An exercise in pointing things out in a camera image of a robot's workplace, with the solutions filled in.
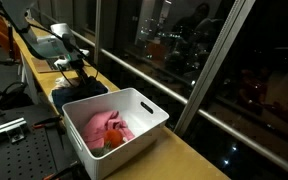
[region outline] cable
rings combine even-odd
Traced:
[[[52,32],[52,31],[50,31],[50,30],[48,30],[48,29],[46,29],[46,28],[37,26],[37,25],[35,25],[35,24],[29,24],[29,25],[32,26],[32,27],[35,27],[35,28],[37,28],[37,29],[43,30],[43,31],[45,31],[45,32],[48,32],[48,33],[54,35],[56,38],[58,38],[59,40],[61,40],[63,43],[68,44],[70,47],[72,47],[74,50],[76,50],[79,54],[81,54],[81,55],[83,56],[84,59],[88,60],[88,62],[90,63],[89,58],[88,58],[78,47],[74,46],[74,45],[71,44],[71,43],[65,42],[65,41],[63,40],[63,38],[60,37],[59,35],[55,34],[54,32]],[[96,79],[97,76],[98,76],[97,65],[94,64],[94,63],[92,63],[92,66],[96,69],[96,74],[95,74],[95,79]]]
[[[73,86],[73,84],[67,79],[67,77],[65,76],[64,72],[62,71],[63,66],[60,65],[60,64],[57,64],[57,68],[58,68],[58,70],[61,72],[61,74],[63,75],[63,77],[66,79],[66,81],[67,81],[72,87],[75,87],[75,86]]]

